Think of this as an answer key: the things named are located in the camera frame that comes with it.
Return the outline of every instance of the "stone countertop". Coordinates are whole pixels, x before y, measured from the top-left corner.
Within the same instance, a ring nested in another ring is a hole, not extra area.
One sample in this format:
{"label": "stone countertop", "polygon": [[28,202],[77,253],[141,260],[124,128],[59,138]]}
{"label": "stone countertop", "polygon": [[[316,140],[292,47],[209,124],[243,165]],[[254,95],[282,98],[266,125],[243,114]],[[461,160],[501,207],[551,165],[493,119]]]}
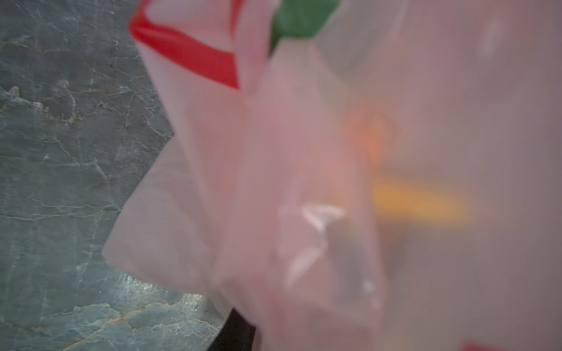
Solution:
{"label": "stone countertop", "polygon": [[100,255],[172,135],[126,29],[136,5],[0,2],[2,350],[205,350],[222,323]]}

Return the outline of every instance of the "yellow object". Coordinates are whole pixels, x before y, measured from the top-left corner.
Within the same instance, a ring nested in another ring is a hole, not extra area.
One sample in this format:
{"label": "yellow object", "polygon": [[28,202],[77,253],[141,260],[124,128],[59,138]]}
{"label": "yellow object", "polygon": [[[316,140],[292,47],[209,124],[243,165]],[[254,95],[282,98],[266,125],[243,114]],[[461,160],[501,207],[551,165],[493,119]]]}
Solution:
{"label": "yellow object", "polygon": [[373,202],[377,217],[386,220],[460,226],[469,216],[462,198],[397,179],[375,179]]}

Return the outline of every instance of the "red handle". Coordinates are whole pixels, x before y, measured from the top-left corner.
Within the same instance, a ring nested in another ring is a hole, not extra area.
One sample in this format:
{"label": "red handle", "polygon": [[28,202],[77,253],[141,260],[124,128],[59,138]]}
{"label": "red handle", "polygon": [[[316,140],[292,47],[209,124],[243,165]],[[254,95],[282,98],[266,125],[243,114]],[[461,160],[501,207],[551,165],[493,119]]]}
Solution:
{"label": "red handle", "polygon": [[[157,25],[145,14],[152,0],[142,0],[129,22],[133,38],[181,67],[238,89],[234,54],[210,47],[171,27]],[[244,0],[232,0],[231,31]]]}

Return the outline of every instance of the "white plastic bag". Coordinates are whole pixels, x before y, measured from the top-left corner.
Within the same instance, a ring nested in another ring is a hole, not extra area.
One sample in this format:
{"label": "white plastic bag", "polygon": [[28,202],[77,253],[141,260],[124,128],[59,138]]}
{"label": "white plastic bag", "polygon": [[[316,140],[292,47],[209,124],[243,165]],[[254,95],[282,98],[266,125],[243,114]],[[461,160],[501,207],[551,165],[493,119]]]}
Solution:
{"label": "white plastic bag", "polygon": [[108,263],[224,297],[265,350],[559,350],[560,5],[342,0],[268,57],[277,6],[139,7],[176,136]]}

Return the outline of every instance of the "green item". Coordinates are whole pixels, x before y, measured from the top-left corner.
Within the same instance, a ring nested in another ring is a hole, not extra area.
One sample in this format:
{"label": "green item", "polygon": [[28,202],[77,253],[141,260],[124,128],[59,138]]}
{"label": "green item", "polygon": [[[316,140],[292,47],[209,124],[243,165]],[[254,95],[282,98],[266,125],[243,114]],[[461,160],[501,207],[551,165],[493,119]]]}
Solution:
{"label": "green item", "polygon": [[340,0],[282,0],[271,22],[269,55],[282,37],[312,38],[326,23]]}

